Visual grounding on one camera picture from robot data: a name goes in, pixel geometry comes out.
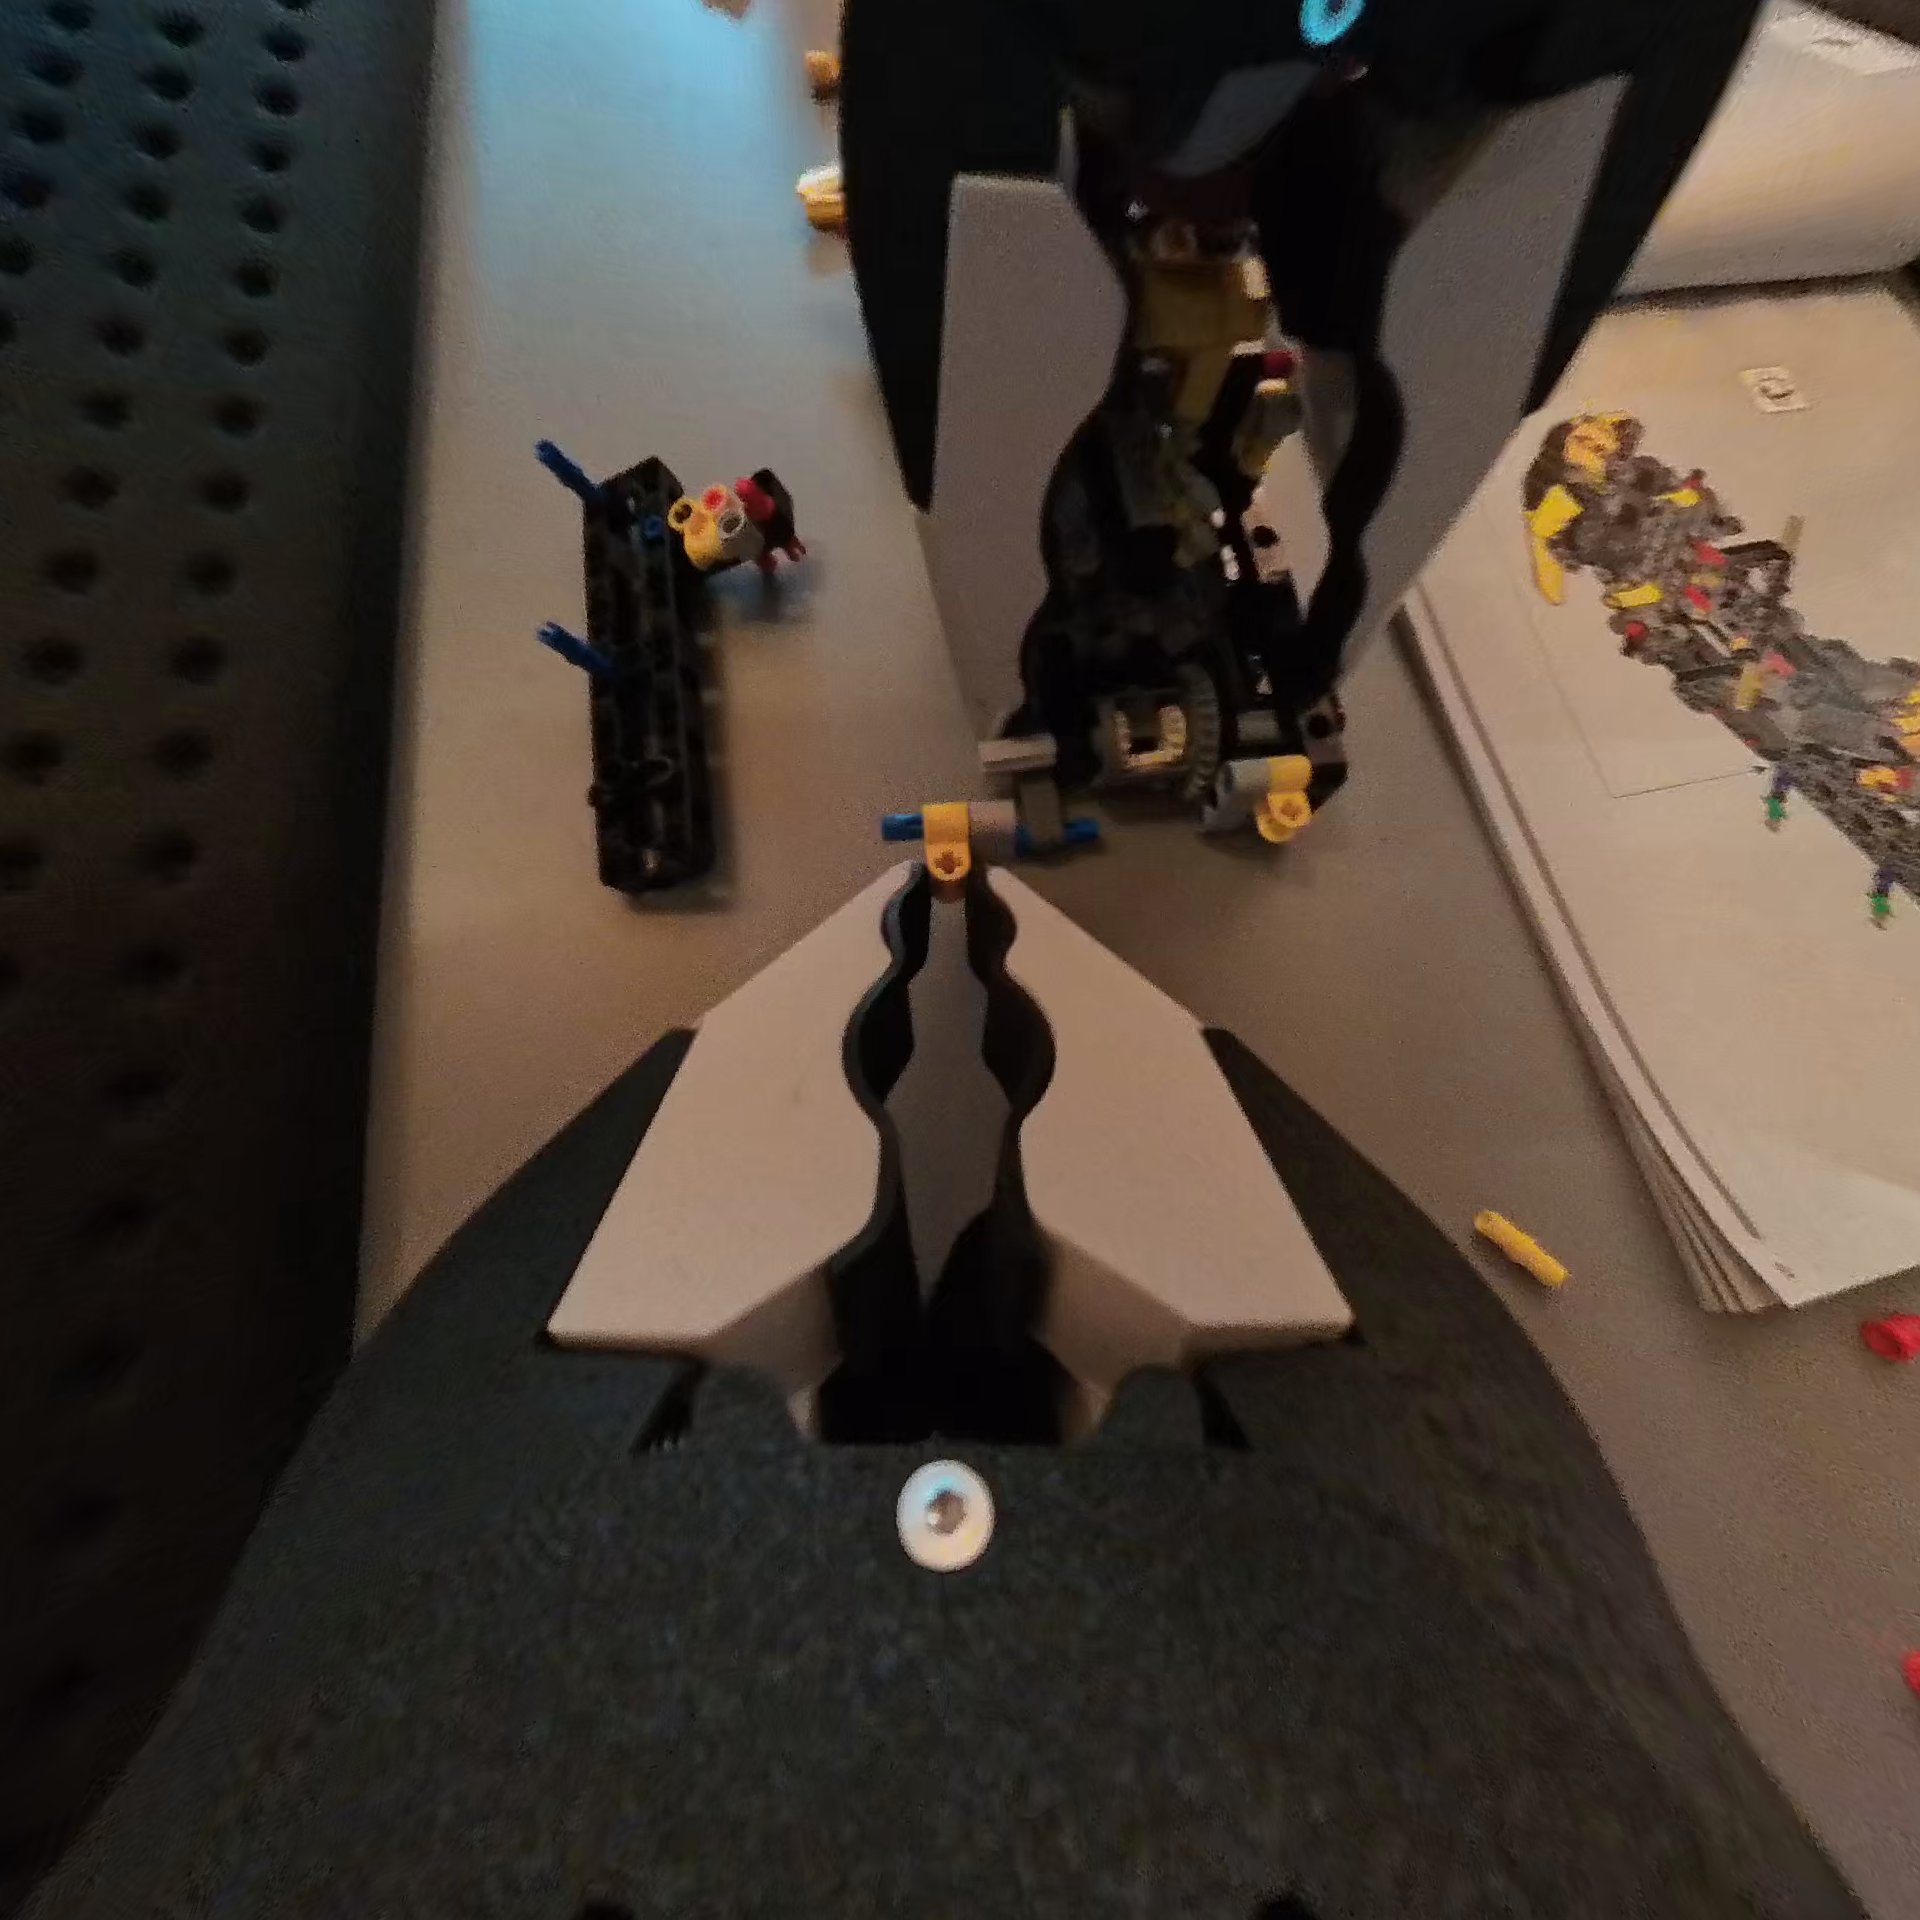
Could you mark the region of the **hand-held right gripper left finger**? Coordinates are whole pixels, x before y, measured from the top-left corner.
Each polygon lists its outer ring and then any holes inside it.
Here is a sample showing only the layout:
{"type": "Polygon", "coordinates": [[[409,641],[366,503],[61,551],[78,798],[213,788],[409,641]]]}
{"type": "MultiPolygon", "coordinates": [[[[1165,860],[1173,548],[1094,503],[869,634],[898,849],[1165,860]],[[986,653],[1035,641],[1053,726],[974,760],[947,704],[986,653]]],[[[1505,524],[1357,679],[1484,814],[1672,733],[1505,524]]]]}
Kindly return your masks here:
{"type": "Polygon", "coordinates": [[[918,862],[886,869],[692,1028],[546,1336],[768,1382],[802,1429],[905,1380],[922,1278],[889,1094],[929,958],[918,862]]]}

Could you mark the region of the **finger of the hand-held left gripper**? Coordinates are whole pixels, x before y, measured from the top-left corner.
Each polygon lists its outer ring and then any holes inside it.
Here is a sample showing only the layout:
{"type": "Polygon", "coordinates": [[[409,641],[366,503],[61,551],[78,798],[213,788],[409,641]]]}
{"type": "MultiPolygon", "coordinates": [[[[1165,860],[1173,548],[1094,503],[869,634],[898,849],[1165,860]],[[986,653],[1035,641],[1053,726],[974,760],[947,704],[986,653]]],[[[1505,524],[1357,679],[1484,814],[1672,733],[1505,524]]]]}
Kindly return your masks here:
{"type": "Polygon", "coordinates": [[[998,724],[1049,592],[1049,487],[1113,381],[1130,305],[1064,180],[961,174],[947,239],[929,583],[966,718],[998,724]]]}
{"type": "Polygon", "coordinates": [[[1326,551],[1314,668],[1342,681],[1521,425],[1626,79],[1435,116],[1380,111],[1385,216],[1356,345],[1310,346],[1306,428],[1326,551]]]}

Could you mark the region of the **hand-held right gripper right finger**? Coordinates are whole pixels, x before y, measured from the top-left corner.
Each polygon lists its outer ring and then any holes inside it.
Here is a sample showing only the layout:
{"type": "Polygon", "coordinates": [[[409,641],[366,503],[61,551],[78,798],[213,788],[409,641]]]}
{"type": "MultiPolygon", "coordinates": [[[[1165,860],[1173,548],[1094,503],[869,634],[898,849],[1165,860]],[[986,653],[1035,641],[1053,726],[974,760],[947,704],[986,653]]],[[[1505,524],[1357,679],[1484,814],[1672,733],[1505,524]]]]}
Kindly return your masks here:
{"type": "Polygon", "coordinates": [[[1006,869],[966,887],[1014,1326],[1074,1389],[1337,1341],[1353,1306],[1209,1030],[1006,869]]]}

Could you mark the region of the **black yellow lego car chassis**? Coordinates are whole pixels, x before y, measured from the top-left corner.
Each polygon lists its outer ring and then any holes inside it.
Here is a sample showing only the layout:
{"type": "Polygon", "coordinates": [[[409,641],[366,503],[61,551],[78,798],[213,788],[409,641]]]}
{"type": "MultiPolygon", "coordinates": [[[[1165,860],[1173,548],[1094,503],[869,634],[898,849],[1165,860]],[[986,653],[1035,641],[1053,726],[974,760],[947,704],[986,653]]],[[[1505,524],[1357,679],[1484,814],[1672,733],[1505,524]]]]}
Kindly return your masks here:
{"type": "Polygon", "coordinates": [[[1264,481],[1304,434],[1299,356],[1250,220],[1141,199],[1089,215],[1124,328],[1046,479],[1046,589],[993,750],[1024,759],[1028,837],[1046,784],[1057,800],[1144,790],[1202,831],[1280,846],[1350,773],[1339,695],[1304,704],[1280,682],[1306,600],[1264,481]]]}

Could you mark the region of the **small yellow grey lego connector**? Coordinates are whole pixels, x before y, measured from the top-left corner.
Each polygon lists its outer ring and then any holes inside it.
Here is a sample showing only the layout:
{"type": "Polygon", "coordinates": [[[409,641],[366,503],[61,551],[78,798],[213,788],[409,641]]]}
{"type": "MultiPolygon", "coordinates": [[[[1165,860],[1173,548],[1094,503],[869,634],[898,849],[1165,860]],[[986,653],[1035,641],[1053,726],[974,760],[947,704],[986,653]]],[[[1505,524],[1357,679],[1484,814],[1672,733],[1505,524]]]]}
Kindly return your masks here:
{"type": "Polygon", "coordinates": [[[918,848],[931,890],[961,903],[976,871],[1009,864],[1028,849],[1018,805],[1010,800],[931,802],[881,816],[881,839],[918,848]]]}

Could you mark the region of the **yellow lego pin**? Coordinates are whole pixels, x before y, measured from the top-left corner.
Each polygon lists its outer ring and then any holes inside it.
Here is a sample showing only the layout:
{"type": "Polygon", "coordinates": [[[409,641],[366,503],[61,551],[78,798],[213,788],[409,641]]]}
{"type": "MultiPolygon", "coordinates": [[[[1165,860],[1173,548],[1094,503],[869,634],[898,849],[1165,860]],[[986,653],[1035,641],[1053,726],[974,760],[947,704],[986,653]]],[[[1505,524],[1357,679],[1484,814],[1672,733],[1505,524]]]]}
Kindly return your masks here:
{"type": "Polygon", "coordinates": [[[1534,1281],[1550,1288],[1560,1288],[1569,1281],[1569,1266],[1514,1217],[1496,1208],[1481,1208],[1474,1213],[1473,1228],[1478,1239],[1500,1252],[1501,1258],[1512,1262],[1534,1281]]]}

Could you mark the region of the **black lego beam blue pins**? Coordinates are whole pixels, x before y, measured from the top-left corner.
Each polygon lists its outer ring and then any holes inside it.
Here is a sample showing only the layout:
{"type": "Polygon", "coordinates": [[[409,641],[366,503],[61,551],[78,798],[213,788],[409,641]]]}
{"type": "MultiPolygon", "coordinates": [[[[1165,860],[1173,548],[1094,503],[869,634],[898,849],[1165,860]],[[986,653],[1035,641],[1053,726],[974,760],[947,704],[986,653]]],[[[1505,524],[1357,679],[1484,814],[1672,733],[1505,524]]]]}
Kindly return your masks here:
{"type": "Polygon", "coordinates": [[[658,457],[596,479],[552,439],[536,457],[584,517],[586,629],[546,620],[536,634],[586,674],[596,878],[630,898],[706,879],[706,575],[685,551],[681,479],[658,457]]]}

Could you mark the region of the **open lego instruction booklet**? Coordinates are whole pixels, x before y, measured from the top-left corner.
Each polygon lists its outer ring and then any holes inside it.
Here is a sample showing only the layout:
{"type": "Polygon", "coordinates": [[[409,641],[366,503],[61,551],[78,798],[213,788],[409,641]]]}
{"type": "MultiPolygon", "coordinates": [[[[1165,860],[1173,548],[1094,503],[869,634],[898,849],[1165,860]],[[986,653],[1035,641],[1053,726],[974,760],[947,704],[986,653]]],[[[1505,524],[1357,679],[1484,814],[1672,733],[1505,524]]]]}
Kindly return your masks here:
{"type": "Polygon", "coordinates": [[[1403,606],[1715,1311],[1918,1263],[1916,6],[1768,4],[1403,606]]]}

